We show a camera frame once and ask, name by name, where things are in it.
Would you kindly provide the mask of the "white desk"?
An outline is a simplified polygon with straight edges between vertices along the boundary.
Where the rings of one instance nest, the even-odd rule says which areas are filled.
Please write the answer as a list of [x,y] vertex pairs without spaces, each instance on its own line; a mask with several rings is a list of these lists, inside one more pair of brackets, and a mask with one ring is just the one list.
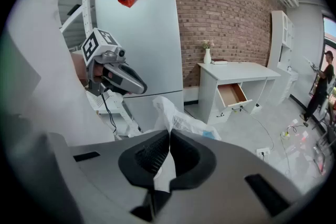
[[[252,114],[256,107],[262,107],[280,74],[254,62],[228,62],[226,65],[200,63],[200,85],[196,118],[206,124],[224,123],[234,111]],[[240,85],[248,99],[252,99],[239,110],[219,112],[215,104],[217,86],[221,84]]]

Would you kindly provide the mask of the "white wooden drawer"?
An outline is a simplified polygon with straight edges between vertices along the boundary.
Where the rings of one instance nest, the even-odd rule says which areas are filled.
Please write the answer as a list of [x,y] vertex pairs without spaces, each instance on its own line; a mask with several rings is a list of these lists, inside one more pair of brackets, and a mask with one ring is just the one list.
[[252,99],[246,97],[240,85],[237,83],[217,86],[215,104],[219,112],[239,110],[251,103],[251,101]]

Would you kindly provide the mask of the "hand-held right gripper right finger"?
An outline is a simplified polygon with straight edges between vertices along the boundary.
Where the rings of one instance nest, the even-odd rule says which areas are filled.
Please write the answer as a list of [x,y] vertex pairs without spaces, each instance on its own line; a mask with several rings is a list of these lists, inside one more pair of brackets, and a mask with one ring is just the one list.
[[237,145],[173,130],[170,149],[177,173],[155,224],[268,224],[301,197],[285,175]]

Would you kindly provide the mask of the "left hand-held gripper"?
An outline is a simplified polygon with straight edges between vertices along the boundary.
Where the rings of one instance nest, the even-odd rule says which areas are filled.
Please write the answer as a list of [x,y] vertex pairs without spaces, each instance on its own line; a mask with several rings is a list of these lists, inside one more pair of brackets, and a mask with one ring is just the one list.
[[[111,90],[119,94],[144,94],[146,83],[125,63],[125,50],[104,30],[94,28],[81,47],[86,64],[88,91],[99,96]],[[102,81],[94,82],[93,67],[103,65]]]

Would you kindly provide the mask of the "person's white shirt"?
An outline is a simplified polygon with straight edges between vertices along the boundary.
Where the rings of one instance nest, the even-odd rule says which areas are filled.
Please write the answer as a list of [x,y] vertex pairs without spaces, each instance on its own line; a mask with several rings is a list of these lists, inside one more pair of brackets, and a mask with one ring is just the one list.
[[40,81],[23,114],[37,131],[61,134],[70,146],[114,141],[91,107],[60,31],[58,0],[17,0],[6,28]]

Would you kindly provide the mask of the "small item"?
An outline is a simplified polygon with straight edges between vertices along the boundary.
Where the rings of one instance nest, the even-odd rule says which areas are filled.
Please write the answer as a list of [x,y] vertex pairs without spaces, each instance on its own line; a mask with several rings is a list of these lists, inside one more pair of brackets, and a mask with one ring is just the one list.
[[181,111],[168,98],[137,97],[124,99],[127,109],[141,130],[141,134],[173,129],[194,133],[214,140],[221,140],[218,131],[210,125]]

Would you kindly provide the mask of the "grey refrigerator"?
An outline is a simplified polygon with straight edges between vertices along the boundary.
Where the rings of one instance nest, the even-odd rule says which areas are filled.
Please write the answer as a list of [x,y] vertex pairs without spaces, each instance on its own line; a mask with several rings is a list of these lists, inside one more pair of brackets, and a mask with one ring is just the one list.
[[118,0],[95,0],[99,29],[125,49],[127,64],[148,86],[144,94],[162,95],[183,110],[183,75],[176,0],[135,0],[131,8]]

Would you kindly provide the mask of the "person's left forearm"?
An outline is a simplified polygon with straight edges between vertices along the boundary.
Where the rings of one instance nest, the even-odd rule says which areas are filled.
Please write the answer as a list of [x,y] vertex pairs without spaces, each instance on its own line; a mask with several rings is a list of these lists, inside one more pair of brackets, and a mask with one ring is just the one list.
[[76,70],[77,77],[81,84],[86,87],[88,85],[88,82],[84,58],[81,54],[76,54],[73,52],[71,52],[70,55]]

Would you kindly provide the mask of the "tall white cabinet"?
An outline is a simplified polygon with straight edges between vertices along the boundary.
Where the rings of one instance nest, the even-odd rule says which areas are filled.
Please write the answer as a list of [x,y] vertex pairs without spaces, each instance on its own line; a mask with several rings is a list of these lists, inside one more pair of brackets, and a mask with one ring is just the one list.
[[275,79],[269,101],[278,106],[289,98],[299,75],[292,69],[291,64],[295,27],[281,10],[271,12],[271,19],[271,49],[267,67],[280,76]]

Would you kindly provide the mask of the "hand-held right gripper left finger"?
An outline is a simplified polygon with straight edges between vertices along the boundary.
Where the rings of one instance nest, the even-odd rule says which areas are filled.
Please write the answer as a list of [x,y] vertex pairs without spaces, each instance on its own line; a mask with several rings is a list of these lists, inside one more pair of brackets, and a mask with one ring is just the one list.
[[74,147],[60,134],[48,138],[80,224],[159,222],[170,194],[155,190],[154,177],[169,152],[168,131]]

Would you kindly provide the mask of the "person's left hand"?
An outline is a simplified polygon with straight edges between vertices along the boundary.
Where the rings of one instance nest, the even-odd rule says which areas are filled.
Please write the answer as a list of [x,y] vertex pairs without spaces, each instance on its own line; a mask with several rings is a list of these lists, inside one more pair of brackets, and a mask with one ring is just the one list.
[[103,69],[104,69],[104,66],[101,65],[101,64],[96,64],[94,65],[93,67],[93,78],[92,80],[94,82],[100,82],[102,81],[102,76],[103,76]]

